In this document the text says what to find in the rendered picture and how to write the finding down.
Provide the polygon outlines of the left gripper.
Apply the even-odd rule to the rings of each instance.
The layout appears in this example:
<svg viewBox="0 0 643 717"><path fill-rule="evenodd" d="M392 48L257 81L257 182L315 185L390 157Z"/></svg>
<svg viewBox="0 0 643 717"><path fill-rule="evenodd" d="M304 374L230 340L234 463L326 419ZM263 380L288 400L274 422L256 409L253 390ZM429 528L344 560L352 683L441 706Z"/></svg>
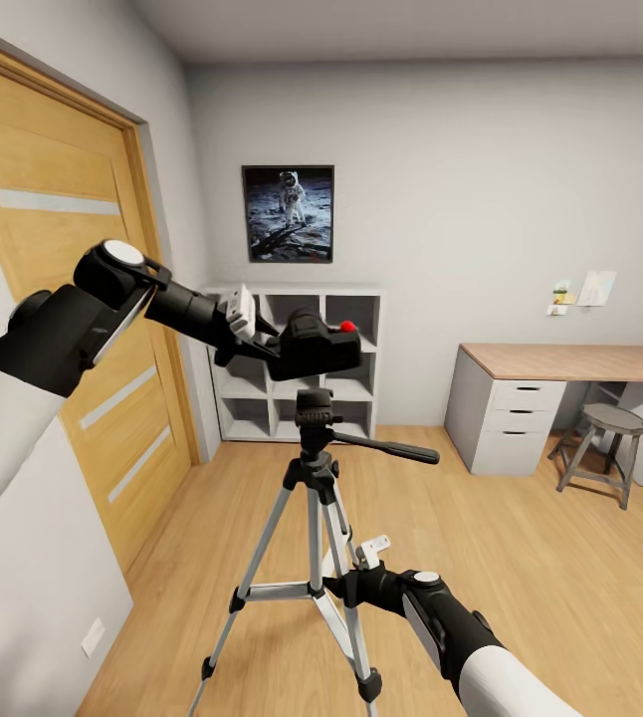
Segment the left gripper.
<svg viewBox="0 0 643 717"><path fill-rule="evenodd" d="M230 322L226 321L225 314L217 310L217 303L204 296L200 295L200 292L193 292L189 305L175 330L179 334L216 347L214 364L226 367L235 354L273 362L282 358L252 338L244 341L235 336L230 329ZM280 334L258 314L255 314L255 329L267 335Z"/></svg>

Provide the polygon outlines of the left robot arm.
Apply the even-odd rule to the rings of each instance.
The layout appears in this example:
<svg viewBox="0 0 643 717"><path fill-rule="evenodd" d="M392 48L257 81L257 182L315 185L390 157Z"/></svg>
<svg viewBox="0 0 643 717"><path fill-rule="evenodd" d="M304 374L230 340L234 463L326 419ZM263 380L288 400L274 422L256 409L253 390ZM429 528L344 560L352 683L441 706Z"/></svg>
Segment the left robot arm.
<svg viewBox="0 0 643 717"><path fill-rule="evenodd" d="M144 268L148 270L144 270ZM172 281L172 272L130 244L107 239L80 260L74 285L40 290L16 306L0 338L0 497L81 382L142 309L145 317L216 347L214 364L236 355L282 357L252 336L280 332L255 314L239 284L217 303Z"/></svg>

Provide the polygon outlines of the camera tripod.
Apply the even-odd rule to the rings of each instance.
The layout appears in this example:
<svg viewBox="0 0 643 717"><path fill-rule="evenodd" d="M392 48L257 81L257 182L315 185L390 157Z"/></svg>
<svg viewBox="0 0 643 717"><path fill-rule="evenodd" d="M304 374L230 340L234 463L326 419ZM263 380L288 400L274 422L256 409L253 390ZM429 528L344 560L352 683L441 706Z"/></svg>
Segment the camera tripod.
<svg viewBox="0 0 643 717"><path fill-rule="evenodd" d="M344 653L355 674L358 693L364 699L368 717L378 717L376 698L381 694L382 679L376 668L368 664L357 607L343 605L345 620L323 585L323 577L341 578L348 574L345 546L348 545L352 564L359 567L355 555L352 528L344 512L343 503L335 478L338 478L338 460L331 462L331 453L324 448L333 442L349 443L379 449L384 453L437 465L438 451L391 441L376 441L354 435L335 432L331 427L342 423L342 413L331 412L333 389L312 386L297 390L295 423L300 428L302 451L293 459L283 479L283 486L271 511L264 531L253 553L251 562L239 587L233 592L229 617L218 639L212 656L204 659L201 668L202 682L187 717L192 717L208 679L213 675L217 658L237 617L248 601L311 599L316 603L335 641ZM291 493L298 482L305 482L308 489L310 580L306 582L251 585L258 567L274 535ZM322 558L322 513L330 548Z"/></svg>

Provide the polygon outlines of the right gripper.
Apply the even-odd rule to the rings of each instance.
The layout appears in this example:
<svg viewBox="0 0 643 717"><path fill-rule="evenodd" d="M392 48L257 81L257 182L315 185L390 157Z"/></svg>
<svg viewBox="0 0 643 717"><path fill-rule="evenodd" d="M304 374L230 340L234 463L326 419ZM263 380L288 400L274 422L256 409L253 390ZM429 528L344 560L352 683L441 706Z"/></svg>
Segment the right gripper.
<svg viewBox="0 0 643 717"><path fill-rule="evenodd" d="M357 567L341 578L325 576L322 583L327 591L332 591L338 598L342 598L342 605L349 609L369 602L385 610L381 601L381 584L387 574L389 571L385 569L383 560L379 560L379 566L372 570L361 571Z"/></svg>

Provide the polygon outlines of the digital camera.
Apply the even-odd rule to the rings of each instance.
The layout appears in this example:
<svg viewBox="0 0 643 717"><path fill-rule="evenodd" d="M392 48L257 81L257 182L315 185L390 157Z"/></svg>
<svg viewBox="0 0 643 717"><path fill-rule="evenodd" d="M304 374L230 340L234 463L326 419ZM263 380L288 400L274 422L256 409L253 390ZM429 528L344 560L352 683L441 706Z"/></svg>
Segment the digital camera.
<svg viewBox="0 0 643 717"><path fill-rule="evenodd" d="M294 310L281 334L265 346L280 357L265 360L272 381L316 377L360 366L361 338L352 322L330 328L311 308Z"/></svg>

